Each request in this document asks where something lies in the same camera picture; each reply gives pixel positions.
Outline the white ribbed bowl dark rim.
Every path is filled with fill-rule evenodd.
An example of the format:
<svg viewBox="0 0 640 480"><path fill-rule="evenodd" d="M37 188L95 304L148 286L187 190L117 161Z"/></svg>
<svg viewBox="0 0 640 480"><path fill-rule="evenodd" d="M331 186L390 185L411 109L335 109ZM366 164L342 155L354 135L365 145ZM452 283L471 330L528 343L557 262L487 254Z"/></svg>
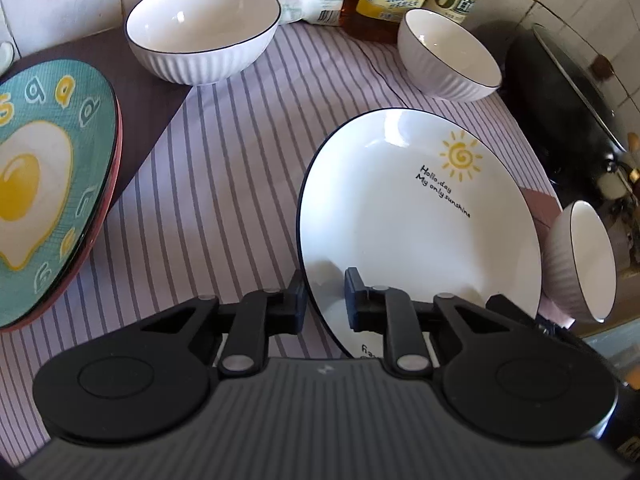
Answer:
<svg viewBox="0 0 640 480"><path fill-rule="evenodd" d="M617 274L605 226L590 203L568 205L553 221L542 248L542 290L566 315L602 323L615 301Z"/></svg>

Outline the white sun print plate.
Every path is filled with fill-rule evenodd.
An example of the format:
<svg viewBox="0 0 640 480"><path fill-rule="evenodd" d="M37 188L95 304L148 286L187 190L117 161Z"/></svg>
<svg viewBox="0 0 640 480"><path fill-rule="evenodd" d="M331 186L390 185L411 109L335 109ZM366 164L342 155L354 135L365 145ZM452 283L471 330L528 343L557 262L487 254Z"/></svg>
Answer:
<svg viewBox="0 0 640 480"><path fill-rule="evenodd" d="M383 341L350 328L351 268L418 301L502 295L538 311L540 247L523 192L477 136L423 110L372 110L336 128L303 178L296 236L312 304L352 358L376 358Z"/></svg>

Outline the pink rabbit carrot plate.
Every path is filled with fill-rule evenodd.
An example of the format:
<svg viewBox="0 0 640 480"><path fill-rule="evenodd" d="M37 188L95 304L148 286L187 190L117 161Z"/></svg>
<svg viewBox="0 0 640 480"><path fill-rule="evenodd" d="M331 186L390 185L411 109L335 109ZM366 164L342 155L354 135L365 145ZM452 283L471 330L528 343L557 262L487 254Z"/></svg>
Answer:
<svg viewBox="0 0 640 480"><path fill-rule="evenodd" d="M55 304L58 297L65 292L73 278L79 272L80 268L84 264L85 260L93 248L99 232L101 231L102 224L106 218L108 206L110 206L112 197L114 195L115 186L119 173L120 160L122 159L122 140L124 140L124 132L122 131L122 110L120 109L119 100L115 100L116 103L116 136L114 143L114 150L112 153L110 166L108 167L108 173L103 182L99 199L93 207L93 211L86 225L86 228L82 231L80 241L76 243L72 255L65 263L64 268L56 276L55 280L43 295L43 297L24 315L18 318L16 321L3 325L1 327L2 333L13 332L31 323L40 315L43 315L50 307Z"/></svg>

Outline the teal fried egg plate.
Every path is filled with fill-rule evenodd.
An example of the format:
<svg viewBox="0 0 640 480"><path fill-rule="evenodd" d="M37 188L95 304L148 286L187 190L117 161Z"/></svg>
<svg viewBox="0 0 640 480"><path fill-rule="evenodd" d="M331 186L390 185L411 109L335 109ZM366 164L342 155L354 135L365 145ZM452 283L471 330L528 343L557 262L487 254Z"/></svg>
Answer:
<svg viewBox="0 0 640 480"><path fill-rule="evenodd" d="M116 148L115 92L62 58L1 86L1 325L24 318L70 261Z"/></svg>

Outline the striped purple table cloth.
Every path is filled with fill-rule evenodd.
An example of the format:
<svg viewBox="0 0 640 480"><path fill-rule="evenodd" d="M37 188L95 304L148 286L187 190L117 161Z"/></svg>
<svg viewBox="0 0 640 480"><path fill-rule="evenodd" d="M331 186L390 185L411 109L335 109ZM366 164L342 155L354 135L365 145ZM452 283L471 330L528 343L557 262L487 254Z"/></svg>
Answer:
<svg viewBox="0 0 640 480"><path fill-rule="evenodd" d="M97 68L122 109L112 208L88 260L35 321L1 337L1 453L23 463L48 440L32 400L58 352L198 295L235 302L280 288L297 263L297 193L324 138L367 110L410 107L483 140L522 188L539 231L560 205L498 96L424 96L398 51L331 27L281 27L246 70L188 88L149 74L119 29L26 56L19 70L73 58Z"/></svg>

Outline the black wok on stove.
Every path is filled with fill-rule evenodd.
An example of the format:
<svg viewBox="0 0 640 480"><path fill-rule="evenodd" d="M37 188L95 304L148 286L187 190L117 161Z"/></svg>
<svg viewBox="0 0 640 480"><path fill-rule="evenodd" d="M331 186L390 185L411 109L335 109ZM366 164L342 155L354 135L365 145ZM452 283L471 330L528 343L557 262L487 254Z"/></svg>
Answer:
<svg viewBox="0 0 640 480"><path fill-rule="evenodd" d="M616 171L625 148L615 136L614 114L593 79L553 32L535 24L506 51L501 99L515 118L562 205L584 200L594 208L627 189Z"/></svg>

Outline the small white ribbed bowl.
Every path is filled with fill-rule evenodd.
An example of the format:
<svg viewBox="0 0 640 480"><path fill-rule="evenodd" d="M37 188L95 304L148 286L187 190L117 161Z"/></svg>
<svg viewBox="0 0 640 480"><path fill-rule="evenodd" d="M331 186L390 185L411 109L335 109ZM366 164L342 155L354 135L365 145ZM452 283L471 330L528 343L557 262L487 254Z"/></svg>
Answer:
<svg viewBox="0 0 640 480"><path fill-rule="evenodd" d="M474 102L501 86L500 68L484 44L430 10L412 9L405 14L397 47L409 79L426 96Z"/></svg>

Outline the large white ribbed bowl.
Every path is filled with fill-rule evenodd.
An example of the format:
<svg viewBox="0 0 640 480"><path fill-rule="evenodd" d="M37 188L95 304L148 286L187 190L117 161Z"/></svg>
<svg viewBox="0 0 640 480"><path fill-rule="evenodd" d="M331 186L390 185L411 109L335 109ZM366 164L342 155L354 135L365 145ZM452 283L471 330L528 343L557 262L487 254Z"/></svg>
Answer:
<svg viewBox="0 0 640 480"><path fill-rule="evenodd" d="M129 47L172 84L216 84L252 65L279 26L278 0L141 0L128 14Z"/></svg>

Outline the white cutting board stand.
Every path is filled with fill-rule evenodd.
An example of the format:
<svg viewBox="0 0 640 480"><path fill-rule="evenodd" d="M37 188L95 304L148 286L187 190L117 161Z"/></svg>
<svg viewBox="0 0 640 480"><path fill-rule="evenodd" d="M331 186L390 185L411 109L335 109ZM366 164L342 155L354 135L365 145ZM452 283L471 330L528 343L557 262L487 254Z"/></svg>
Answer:
<svg viewBox="0 0 640 480"><path fill-rule="evenodd" d="M0 44L0 76L5 74L14 62L14 47L9 41Z"/></svg>

